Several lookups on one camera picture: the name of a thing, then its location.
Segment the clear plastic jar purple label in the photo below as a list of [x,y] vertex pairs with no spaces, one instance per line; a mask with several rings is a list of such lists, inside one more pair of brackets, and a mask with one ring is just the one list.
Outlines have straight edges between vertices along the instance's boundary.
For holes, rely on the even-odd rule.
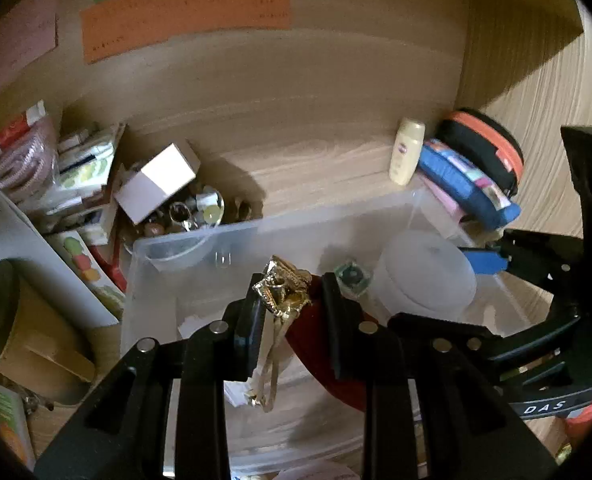
[[468,259],[436,233],[406,230],[385,245],[369,298],[387,315],[410,313],[456,321],[474,301],[477,278]]

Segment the small patterned square object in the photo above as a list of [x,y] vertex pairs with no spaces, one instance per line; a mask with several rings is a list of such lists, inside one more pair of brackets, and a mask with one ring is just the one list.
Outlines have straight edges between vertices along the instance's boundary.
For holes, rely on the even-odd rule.
[[340,289],[350,297],[363,296],[372,281],[372,275],[353,259],[341,263],[334,270]]

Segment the red gold drawstring pouch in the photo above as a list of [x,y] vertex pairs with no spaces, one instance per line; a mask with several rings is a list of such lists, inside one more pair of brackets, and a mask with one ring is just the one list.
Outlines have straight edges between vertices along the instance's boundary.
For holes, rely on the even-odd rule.
[[360,362],[359,327],[376,322],[360,304],[341,292],[332,273],[321,276],[299,269],[274,255],[253,284],[253,291],[270,315],[259,361],[246,393],[250,405],[268,413],[274,408],[285,352],[294,352],[305,369],[335,399],[366,410],[366,387],[351,375]]

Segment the blue packet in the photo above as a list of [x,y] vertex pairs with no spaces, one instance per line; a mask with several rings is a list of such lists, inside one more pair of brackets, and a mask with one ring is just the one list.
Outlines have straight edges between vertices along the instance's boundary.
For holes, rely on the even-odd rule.
[[488,231],[516,220],[520,207],[482,170],[437,139],[424,142],[418,168]]

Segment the orange green tube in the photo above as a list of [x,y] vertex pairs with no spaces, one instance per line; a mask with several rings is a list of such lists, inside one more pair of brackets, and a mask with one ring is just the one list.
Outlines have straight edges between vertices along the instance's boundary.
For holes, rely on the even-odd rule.
[[36,456],[31,444],[22,398],[0,385],[0,436],[19,461],[34,470]]

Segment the black orange round case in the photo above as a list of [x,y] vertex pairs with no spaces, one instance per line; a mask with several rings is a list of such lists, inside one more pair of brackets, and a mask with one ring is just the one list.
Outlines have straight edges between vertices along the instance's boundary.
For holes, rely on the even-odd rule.
[[499,122],[479,110],[461,107],[442,118],[435,137],[481,169],[508,197],[517,194],[524,153]]

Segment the cream small lotion bottle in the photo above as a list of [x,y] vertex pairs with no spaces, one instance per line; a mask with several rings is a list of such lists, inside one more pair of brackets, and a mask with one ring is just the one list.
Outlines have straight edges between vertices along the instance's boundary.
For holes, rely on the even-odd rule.
[[388,176],[393,183],[407,186],[416,170],[425,138],[425,125],[403,118],[393,142]]

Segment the brown ceramic mug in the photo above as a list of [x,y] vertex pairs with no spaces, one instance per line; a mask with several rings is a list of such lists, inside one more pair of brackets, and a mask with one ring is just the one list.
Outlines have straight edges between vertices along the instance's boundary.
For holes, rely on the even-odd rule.
[[62,405],[75,405],[96,376],[87,337],[0,261],[0,374]]

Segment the clear plastic storage bin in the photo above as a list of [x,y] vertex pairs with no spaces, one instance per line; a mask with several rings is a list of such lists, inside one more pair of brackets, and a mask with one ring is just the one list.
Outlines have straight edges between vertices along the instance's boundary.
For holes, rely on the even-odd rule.
[[[329,205],[220,226],[208,235],[145,238],[133,249],[121,346],[141,338],[166,344],[222,318],[246,295],[253,274],[280,256],[314,274],[348,261],[375,269],[385,245],[404,230],[438,234],[455,245],[470,237],[427,188],[414,186],[359,202]],[[361,465],[364,418],[334,399],[294,353],[283,357],[274,408],[244,400],[225,406],[236,477],[275,474],[317,460]]]

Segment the fruit pattern booklet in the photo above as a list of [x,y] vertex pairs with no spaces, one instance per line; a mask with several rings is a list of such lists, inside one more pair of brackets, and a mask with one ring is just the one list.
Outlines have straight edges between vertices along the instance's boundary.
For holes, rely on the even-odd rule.
[[119,269],[116,245],[90,246],[77,231],[52,234],[46,241],[107,311],[121,321],[127,280]]

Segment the clear bowl of trinkets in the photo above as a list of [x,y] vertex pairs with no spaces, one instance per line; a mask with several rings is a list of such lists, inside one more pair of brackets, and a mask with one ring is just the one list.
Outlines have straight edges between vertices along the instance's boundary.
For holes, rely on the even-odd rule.
[[153,210],[141,223],[127,222],[119,231],[119,256],[131,262],[133,247],[141,238],[171,235],[172,240],[151,243],[145,258],[159,272],[197,266],[211,254],[215,239],[211,230],[220,226],[225,213],[221,193],[209,185],[182,188]]

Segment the white paper folder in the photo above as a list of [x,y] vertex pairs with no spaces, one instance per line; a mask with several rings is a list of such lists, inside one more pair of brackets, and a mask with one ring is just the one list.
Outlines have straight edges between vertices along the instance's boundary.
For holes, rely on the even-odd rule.
[[0,191],[0,260],[11,260],[50,305],[80,328],[118,323],[78,275]]

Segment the white pink small box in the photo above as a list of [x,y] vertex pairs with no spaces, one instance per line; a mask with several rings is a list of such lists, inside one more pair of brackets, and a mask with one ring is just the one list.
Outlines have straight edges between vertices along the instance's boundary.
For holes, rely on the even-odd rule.
[[115,200],[133,224],[194,181],[200,160],[187,141],[171,143],[121,184]]

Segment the stack of sachets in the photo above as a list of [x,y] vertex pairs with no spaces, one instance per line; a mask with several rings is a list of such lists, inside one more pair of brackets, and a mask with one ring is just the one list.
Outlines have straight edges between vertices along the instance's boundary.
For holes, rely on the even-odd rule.
[[96,131],[58,157],[54,181],[36,198],[20,204],[39,232],[49,233],[66,217],[107,202],[114,159],[126,127],[118,122]]

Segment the small white orange tube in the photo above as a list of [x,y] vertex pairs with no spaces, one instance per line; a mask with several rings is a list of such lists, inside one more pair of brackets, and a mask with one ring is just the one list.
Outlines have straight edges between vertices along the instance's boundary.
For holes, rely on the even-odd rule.
[[43,117],[46,117],[46,107],[41,100],[27,108],[22,114],[14,118],[7,126],[0,130],[0,157],[17,140],[29,132],[31,127]]

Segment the orange sticky note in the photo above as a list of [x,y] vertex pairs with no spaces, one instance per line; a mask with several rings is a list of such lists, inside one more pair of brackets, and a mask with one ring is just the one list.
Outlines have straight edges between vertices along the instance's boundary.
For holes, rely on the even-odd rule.
[[83,61],[92,64],[197,32],[287,29],[290,0],[104,0],[80,13]]

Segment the pink sticky note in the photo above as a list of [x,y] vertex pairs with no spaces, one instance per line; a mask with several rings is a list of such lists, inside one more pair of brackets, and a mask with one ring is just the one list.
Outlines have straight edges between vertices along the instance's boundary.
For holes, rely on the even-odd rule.
[[0,90],[57,45],[57,0],[22,0],[0,18]]

